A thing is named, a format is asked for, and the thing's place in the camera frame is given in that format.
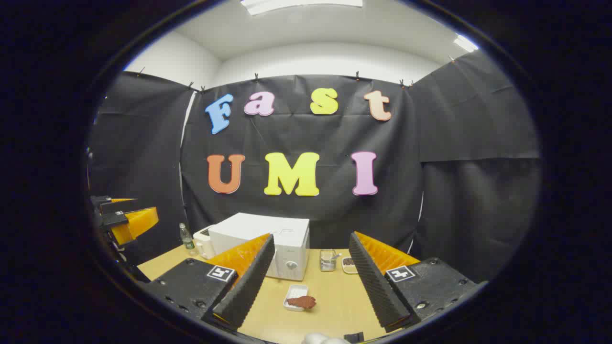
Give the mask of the clear plastic water bottle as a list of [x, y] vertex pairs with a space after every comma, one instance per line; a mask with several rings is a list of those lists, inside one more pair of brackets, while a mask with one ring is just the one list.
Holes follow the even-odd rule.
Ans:
[[188, 254], [190, 256], [197, 256], [197, 250], [193, 242], [193, 237], [192, 235], [190, 235], [190, 232], [188, 231], [184, 223], [179, 224], [179, 235], [181, 237], [182, 243], [185, 246], [185, 249], [188, 251]]

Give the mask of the small ceiling light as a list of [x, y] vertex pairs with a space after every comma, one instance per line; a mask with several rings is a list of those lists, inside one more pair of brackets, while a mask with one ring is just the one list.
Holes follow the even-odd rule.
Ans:
[[472, 41], [470, 41], [470, 39], [460, 34], [456, 35], [453, 43], [469, 53], [474, 52], [479, 49], [479, 47], [476, 44], [474, 44]]

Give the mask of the black backdrop cloth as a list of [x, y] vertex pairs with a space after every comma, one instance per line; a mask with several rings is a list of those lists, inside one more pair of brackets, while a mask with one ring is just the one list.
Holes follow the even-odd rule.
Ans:
[[490, 280], [529, 229], [537, 130], [522, 94], [475, 52], [415, 85], [284, 75], [205, 92], [122, 73], [89, 139], [90, 191], [157, 207], [142, 263], [235, 213], [308, 218], [312, 248], [353, 231]]

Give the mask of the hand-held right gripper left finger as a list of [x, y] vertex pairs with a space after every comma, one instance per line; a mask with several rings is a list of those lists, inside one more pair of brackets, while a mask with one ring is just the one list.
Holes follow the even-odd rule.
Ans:
[[242, 326], [274, 257], [266, 233], [208, 261], [184, 259], [143, 288], [187, 316], [223, 329]]

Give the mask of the white microwave oven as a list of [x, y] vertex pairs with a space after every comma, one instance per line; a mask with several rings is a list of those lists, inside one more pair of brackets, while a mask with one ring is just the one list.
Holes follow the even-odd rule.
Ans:
[[309, 255], [307, 218], [237, 213], [207, 229], [217, 255], [247, 240], [264, 234], [273, 235], [275, 250], [267, 277], [294, 281], [304, 279]]

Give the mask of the white rectangular dish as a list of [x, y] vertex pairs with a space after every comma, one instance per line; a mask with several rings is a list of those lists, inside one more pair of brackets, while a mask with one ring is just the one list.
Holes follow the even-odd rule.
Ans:
[[297, 307], [290, 305], [288, 299], [301, 298], [302, 296], [308, 296], [308, 286], [302, 284], [291, 284], [289, 285], [286, 296], [284, 297], [283, 306], [287, 311], [303, 312], [303, 307]]

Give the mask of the white toaster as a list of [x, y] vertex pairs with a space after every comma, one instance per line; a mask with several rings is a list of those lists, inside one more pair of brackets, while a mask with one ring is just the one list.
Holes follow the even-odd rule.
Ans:
[[197, 252], [199, 253], [199, 256], [203, 257], [204, 259], [212, 259], [214, 256], [216, 256], [216, 251], [208, 232], [212, 226], [213, 225], [209, 225], [206, 228], [193, 233], [193, 242], [195, 243]]

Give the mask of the long ceiling light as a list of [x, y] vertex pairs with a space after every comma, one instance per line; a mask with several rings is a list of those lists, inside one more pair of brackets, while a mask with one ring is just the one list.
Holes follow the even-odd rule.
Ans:
[[363, 6], [363, 0], [240, 0], [240, 3], [251, 16], [298, 6]]

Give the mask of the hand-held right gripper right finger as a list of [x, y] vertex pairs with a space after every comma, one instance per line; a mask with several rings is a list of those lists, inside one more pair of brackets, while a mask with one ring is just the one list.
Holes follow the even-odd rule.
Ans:
[[439, 258], [418, 260], [354, 231], [349, 251], [380, 326], [387, 332], [427, 322], [481, 291]]

